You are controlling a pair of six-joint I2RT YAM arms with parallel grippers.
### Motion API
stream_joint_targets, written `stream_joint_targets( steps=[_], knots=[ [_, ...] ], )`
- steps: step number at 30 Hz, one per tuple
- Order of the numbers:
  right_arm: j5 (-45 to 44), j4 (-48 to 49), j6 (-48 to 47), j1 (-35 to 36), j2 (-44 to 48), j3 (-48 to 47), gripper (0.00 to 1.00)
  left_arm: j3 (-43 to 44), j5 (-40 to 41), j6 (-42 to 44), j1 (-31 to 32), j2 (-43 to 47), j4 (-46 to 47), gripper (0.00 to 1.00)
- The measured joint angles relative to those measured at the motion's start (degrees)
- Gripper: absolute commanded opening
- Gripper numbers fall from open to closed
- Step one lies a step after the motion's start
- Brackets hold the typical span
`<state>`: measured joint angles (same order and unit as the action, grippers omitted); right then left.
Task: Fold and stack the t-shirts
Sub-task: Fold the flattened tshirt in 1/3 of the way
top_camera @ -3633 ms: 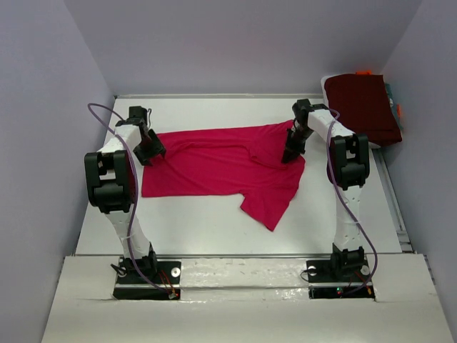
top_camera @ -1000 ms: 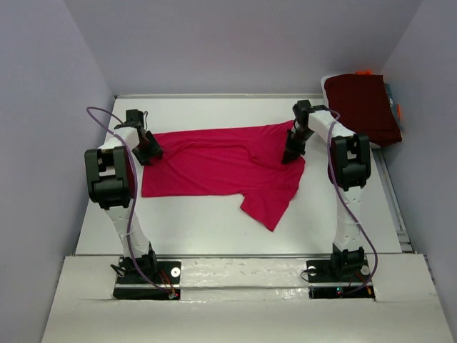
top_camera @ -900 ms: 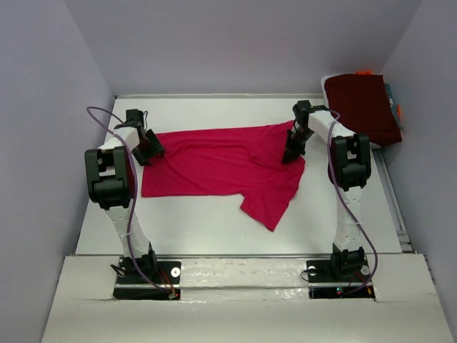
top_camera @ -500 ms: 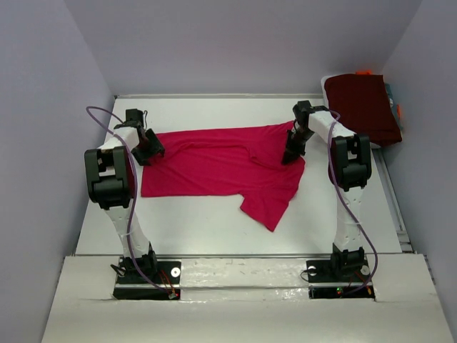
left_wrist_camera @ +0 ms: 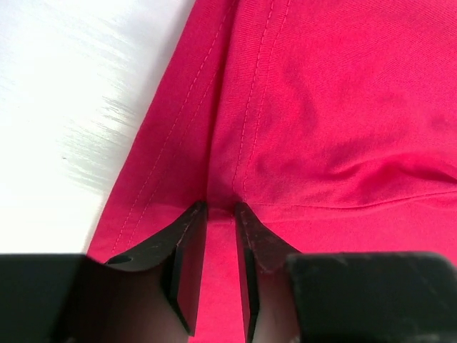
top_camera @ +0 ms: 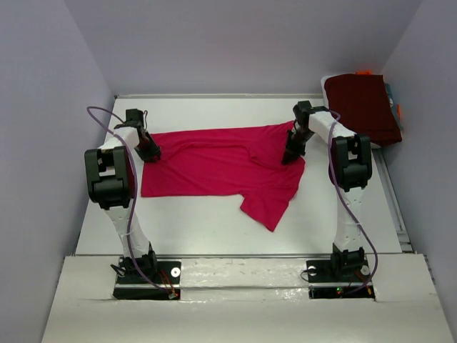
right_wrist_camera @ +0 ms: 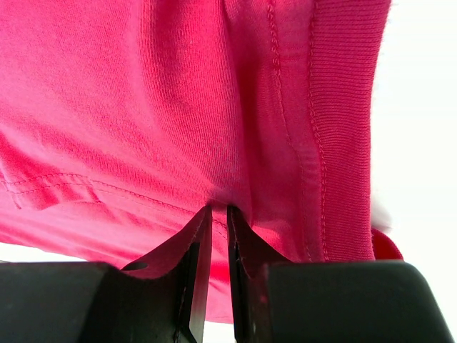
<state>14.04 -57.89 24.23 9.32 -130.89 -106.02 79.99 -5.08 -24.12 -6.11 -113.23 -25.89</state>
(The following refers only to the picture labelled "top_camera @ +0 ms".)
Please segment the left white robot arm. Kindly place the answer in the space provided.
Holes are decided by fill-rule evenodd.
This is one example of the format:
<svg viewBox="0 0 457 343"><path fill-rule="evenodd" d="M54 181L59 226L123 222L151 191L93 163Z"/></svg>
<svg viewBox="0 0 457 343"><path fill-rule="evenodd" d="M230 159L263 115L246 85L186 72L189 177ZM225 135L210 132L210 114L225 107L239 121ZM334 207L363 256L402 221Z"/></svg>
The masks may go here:
<svg viewBox="0 0 457 343"><path fill-rule="evenodd" d="M135 212L138 175L132 155L135 152L143 162L161 158L160 147L146 129L146 115L140 109L127 109L125 119L106 130L111 138L84 152L84 163L89 198L109 216L124 250L123 265L113 269L119 277L138 277L150 284L159 268Z"/></svg>

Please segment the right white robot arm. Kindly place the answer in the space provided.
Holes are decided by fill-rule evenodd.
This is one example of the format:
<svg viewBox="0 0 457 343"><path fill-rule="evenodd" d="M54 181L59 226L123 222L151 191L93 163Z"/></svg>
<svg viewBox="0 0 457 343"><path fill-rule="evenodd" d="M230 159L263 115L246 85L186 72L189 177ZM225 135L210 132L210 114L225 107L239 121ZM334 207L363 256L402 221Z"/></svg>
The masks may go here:
<svg viewBox="0 0 457 343"><path fill-rule="evenodd" d="M339 122L341 116L324 106L300 101L293 107L295 120L288 131L282 163L290 164L306 153L314 135L327 144L328 176L336 190L337 223L331 256L307 262L305 272L311 283L349 282L366 268L363 243L373 243L363 228L361 202L372 177L371 141Z"/></svg>

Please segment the pink t-shirt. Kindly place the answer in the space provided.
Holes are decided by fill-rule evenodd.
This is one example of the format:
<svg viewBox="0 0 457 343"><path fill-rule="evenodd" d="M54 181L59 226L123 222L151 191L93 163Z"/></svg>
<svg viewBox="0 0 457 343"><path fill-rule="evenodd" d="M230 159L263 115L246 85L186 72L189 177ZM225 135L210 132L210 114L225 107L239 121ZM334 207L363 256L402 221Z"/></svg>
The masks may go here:
<svg viewBox="0 0 457 343"><path fill-rule="evenodd" d="M274 231L296 195L305 169L282 164L292 122L245 128L155 134L158 162L144 165L141 196L241 195L240 209Z"/></svg>

